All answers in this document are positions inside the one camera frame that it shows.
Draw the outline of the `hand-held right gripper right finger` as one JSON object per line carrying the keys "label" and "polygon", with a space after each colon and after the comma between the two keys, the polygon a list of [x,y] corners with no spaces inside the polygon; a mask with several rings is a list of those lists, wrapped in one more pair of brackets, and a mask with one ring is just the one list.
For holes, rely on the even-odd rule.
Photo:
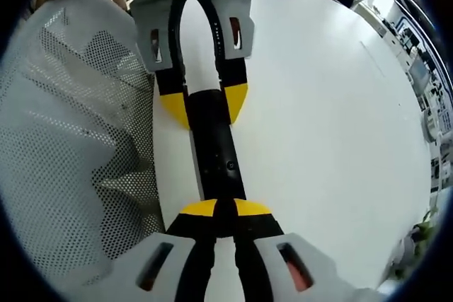
{"label": "hand-held right gripper right finger", "polygon": [[236,199],[235,262],[246,301],[381,301],[374,289],[341,279],[335,262],[295,233],[285,233],[270,210]]}

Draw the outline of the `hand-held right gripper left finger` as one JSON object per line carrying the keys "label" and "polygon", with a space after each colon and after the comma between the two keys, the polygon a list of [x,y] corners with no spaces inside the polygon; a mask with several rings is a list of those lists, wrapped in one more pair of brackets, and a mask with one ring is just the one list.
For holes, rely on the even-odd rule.
{"label": "hand-held right gripper left finger", "polygon": [[153,233],[119,256],[88,288],[89,301],[203,301],[214,265],[217,199],[193,203],[166,233]]}

